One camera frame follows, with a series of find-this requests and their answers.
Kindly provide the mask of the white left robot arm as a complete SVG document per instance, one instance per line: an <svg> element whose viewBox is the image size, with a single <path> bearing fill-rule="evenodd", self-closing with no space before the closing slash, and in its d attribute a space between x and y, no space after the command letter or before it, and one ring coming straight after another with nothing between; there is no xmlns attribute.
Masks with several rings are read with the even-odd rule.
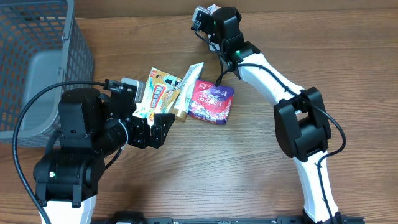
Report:
<svg viewBox="0 0 398 224"><path fill-rule="evenodd" d="M60 129L34 167L35 196L49 223L90 223L100 178L124 146L159 148L175 121L172 113L155 114L153 124L133 115L142 82L105 80L110 95L93 86L62 94Z"/></svg>

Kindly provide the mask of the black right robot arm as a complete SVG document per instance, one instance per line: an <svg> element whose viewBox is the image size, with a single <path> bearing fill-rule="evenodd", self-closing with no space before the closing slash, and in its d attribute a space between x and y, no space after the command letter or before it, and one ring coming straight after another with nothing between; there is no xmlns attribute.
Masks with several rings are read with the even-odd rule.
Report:
<svg viewBox="0 0 398 224"><path fill-rule="evenodd" d="M336 121L326 112L321 93L289 81L240 30L241 15L235 7L198 6L192 30L208 35L206 42L227 69L252 85L273 107L275 136L298 170L304 195L306 223L338 223L340 213L328 177L328 142Z"/></svg>

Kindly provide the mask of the yellow snack bag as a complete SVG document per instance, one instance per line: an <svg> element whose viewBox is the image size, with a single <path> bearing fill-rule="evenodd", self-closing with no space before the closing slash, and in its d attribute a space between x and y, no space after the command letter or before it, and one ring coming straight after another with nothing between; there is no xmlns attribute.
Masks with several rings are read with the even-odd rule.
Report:
<svg viewBox="0 0 398 224"><path fill-rule="evenodd" d="M154 124L154 115L168 113L180 94L182 80L154 67L146 82L141 103L136 105L133 116L146 118L149 126Z"/></svg>

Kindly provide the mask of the white tube gold cap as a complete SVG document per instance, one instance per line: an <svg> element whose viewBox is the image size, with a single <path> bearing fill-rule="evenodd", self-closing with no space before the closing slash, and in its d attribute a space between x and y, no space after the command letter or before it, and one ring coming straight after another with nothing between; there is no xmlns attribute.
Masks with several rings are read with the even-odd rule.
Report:
<svg viewBox="0 0 398 224"><path fill-rule="evenodd" d="M203 66L203 62L189 66L189 69L182 80L180 94L173 108L173 113L175 114L176 119L179 121L185 121L187 118L190 102L193 95L193 89L195 87L196 81L201 75Z"/></svg>

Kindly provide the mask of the red purple packet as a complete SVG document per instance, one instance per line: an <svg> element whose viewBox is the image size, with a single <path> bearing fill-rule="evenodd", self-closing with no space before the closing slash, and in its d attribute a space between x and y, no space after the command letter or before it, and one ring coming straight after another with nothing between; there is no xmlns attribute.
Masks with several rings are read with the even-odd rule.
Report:
<svg viewBox="0 0 398 224"><path fill-rule="evenodd" d="M233 88L223 85L215 86L213 83L197 80L188 115L215 124L226 124L233 98Z"/></svg>

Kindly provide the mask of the orange tissue pack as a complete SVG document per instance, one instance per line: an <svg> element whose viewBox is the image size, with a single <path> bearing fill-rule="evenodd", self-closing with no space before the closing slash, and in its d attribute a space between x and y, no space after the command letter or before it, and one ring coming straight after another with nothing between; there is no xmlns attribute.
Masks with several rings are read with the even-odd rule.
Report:
<svg viewBox="0 0 398 224"><path fill-rule="evenodd" d="M215 11L217 11L218 9L220 9L220 7L217 6L216 4L212 4L212 5L209 6L207 9L209 10L209 13L212 15Z"/></svg>

